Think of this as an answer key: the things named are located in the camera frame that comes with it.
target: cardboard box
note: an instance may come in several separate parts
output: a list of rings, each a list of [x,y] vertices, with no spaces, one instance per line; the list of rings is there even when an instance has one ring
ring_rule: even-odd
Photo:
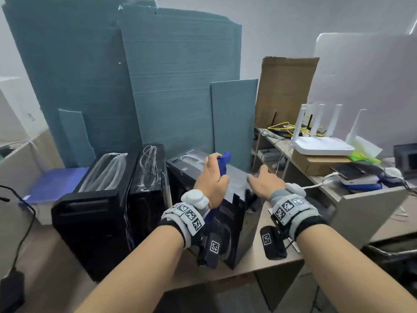
[[[256,99],[256,127],[268,127],[273,120],[273,124],[295,124],[300,106],[307,103],[318,62],[319,58],[263,59]]]
[[[351,161],[346,156],[306,156],[296,150],[292,153],[292,160],[307,176],[326,176],[333,172],[332,166]]]

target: forearm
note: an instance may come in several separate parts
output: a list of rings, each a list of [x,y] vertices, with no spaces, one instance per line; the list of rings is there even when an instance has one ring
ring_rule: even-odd
[[[297,238],[317,283],[339,313],[417,312],[417,300],[327,225]]]
[[[76,313],[153,312],[178,264],[184,240],[157,227],[93,290]]]

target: router antenna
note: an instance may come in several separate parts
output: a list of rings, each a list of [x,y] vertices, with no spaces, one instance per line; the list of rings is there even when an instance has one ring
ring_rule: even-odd
[[[295,123],[294,133],[291,138],[291,142],[290,142],[291,145],[297,140],[300,134],[301,124],[303,123],[306,107],[307,107],[306,104],[301,105],[300,113],[298,113],[298,117],[297,117],[297,123]]]
[[[311,128],[310,136],[316,135],[317,129],[319,128],[319,125],[320,125],[321,116],[323,115],[323,110],[324,110],[324,104],[319,104],[317,106],[317,109],[315,110],[315,112],[317,111],[317,116],[314,118],[314,124],[313,124],[313,127]]]
[[[366,109],[365,108],[363,108],[363,109],[360,109],[359,110],[359,113],[358,113],[358,116],[356,117],[356,120],[355,120],[355,122],[353,123],[353,126],[352,126],[352,129],[350,130],[350,133],[349,134],[347,134],[347,136],[346,136],[346,140],[345,140],[345,142],[347,143],[347,144],[349,144],[349,145],[351,145],[351,143],[355,140],[355,138],[356,138],[356,132],[358,131],[358,122],[359,122],[359,117],[360,117],[360,115],[361,114],[363,114],[363,112],[362,111],[366,111]]]
[[[327,129],[326,136],[331,137],[333,135],[334,128],[336,127],[337,120],[339,119],[342,104],[337,104],[334,108],[333,115],[330,120],[329,128]]]

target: green object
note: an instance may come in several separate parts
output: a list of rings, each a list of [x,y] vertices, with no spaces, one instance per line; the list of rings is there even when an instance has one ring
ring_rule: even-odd
[[[352,153],[352,155],[348,156],[348,158],[352,161],[365,160],[375,165],[381,162],[379,159],[376,159],[376,158],[367,158],[363,153],[358,152],[356,150]]]

